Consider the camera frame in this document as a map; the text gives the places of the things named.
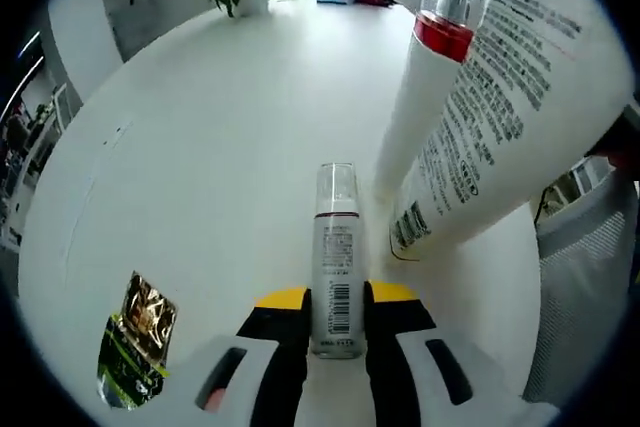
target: white tube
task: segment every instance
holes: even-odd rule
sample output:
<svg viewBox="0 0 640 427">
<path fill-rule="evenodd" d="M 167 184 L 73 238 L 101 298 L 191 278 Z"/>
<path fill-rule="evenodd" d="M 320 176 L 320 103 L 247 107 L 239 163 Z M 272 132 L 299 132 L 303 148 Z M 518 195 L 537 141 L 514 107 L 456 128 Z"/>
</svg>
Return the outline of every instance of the white tube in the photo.
<svg viewBox="0 0 640 427">
<path fill-rule="evenodd" d="M 490 0 L 469 56 L 396 196 L 393 253 L 466 240 L 566 172 L 631 98 L 597 0 Z"/>
<path fill-rule="evenodd" d="M 395 194 L 416 153 L 437 125 L 460 63 L 425 47 L 415 36 L 376 165 L 375 189 L 380 198 Z"/>
</svg>

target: tabletop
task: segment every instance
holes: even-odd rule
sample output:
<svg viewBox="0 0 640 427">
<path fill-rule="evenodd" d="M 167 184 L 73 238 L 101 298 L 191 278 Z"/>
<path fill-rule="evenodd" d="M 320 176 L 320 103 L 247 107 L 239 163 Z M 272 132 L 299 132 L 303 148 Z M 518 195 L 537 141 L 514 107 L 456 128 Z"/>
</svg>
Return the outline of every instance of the tabletop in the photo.
<svg viewBox="0 0 640 427">
<path fill-rule="evenodd" d="M 370 277 L 407 282 L 439 325 L 466 333 L 522 392 L 540 308 L 528 207 L 428 265 L 385 268 L 390 207 L 369 192 L 412 25 L 400 6 L 291 0 L 239 20 L 212 11 L 92 96 L 38 183 L 19 269 L 34 342 L 83 408 L 108 419 L 98 352 L 133 270 L 178 307 L 169 370 L 212 336 L 235 333 L 257 297 L 309 284 L 325 162 L 356 165 Z M 350 365 L 366 383 L 353 367 L 362 361 Z M 305 392 L 326 375 L 312 368 Z M 362 402 L 372 415 L 370 396 Z"/>
</svg>

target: white flower pot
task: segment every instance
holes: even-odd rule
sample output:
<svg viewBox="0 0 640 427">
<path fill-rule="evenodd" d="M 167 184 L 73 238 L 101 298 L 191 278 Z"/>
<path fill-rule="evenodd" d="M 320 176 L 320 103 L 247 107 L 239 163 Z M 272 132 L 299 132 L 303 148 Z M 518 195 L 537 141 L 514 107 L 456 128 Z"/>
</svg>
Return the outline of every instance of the white flower pot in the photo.
<svg viewBox="0 0 640 427">
<path fill-rule="evenodd" d="M 250 15 L 264 15 L 269 12 L 269 0 L 240 0 L 233 6 L 235 17 L 248 17 Z"/>
</svg>

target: gold wrapper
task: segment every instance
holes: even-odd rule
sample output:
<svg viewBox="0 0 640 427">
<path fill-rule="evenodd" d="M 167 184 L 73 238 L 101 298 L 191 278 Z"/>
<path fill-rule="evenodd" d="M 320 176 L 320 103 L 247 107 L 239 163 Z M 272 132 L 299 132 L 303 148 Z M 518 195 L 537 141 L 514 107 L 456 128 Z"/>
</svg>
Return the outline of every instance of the gold wrapper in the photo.
<svg viewBox="0 0 640 427">
<path fill-rule="evenodd" d="M 165 366 L 176 312 L 173 302 L 134 271 L 119 327 L 150 363 Z"/>
</svg>

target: red label band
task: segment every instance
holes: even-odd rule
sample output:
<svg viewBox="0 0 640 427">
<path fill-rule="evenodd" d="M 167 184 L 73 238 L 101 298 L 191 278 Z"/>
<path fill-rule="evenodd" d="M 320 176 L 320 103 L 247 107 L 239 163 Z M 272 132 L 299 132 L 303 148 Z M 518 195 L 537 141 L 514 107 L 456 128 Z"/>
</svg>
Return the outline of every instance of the red label band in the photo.
<svg viewBox="0 0 640 427">
<path fill-rule="evenodd" d="M 462 63 L 467 56 L 473 31 L 430 13 L 416 15 L 413 32 L 428 49 Z"/>
</svg>

